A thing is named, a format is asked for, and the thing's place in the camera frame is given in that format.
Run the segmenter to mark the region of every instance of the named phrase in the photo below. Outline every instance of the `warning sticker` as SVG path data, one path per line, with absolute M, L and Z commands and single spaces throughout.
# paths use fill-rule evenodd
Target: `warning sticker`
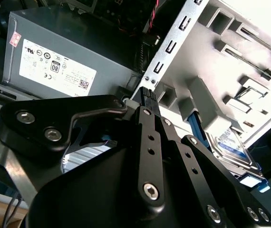
M 87 96 L 97 71 L 24 39 L 19 74 L 70 96 Z
M 21 34 L 14 32 L 11 37 L 10 44 L 14 47 L 17 47 L 20 38 L 21 38 Z
M 239 140 L 230 129 L 226 130 L 224 134 L 218 138 L 218 145 L 229 152 L 246 158 L 245 152 L 243 151 Z

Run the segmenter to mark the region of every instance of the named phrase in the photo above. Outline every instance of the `power supply unit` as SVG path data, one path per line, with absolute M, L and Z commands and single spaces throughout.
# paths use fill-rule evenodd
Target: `power supply unit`
M 40 98 L 114 94 L 132 76 L 136 39 L 52 6 L 10 13 L 3 83 Z

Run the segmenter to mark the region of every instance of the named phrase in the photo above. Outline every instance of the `power supply label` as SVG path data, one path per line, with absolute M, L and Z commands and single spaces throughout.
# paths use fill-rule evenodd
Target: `power supply label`
M 97 71 L 24 39 L 19 74 L 70 96 L 87 96 Z

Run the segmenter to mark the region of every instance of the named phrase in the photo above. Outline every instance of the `red and black wire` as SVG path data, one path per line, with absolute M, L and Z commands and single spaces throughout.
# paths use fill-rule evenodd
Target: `red and black wire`
M 153 27 L 153 21 L 155 19 L 156 8 L 158 6 L 159 6 L 159 0 L 156 0 L 153 12 L 152 12 L 151 17 L 149 19 L 149 30 Z

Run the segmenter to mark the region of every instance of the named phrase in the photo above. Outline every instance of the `gray cable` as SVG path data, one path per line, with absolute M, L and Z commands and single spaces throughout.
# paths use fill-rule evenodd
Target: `gray cable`
M 22 201 L 22 200 L 21 200 L 21 197 L 19 197 L 19 201 L 18 201 L 17 205 L 15 206 L 15 208 L 14 208 L 12 214 L 11 214 L 10 217 L 8 218 L 9 213 L 10 213 L 10 210 L 11 210 L 11 207 L 12 207 L 14 201 L 16 200 L 17 196 L 18 196 L 18 192 L 16 192 L 16 193 L 14 194 L 14 196 L 12 197 L 10 203 L 8 204 L 7 210 L 6 210 L 6 212 L 5 212 L 5 214 L 4 214 L 4 217 L 3 217 L 3 221 L 2 221 L 1 228 L 6 228 L 6 227 L 7 227 L 8 222 L 9 222 L 10 219 L 15 215 L 15 213 L 16 213 L 16 211 L 17 211 L 19 205 L 21 204 L 21 201 Z

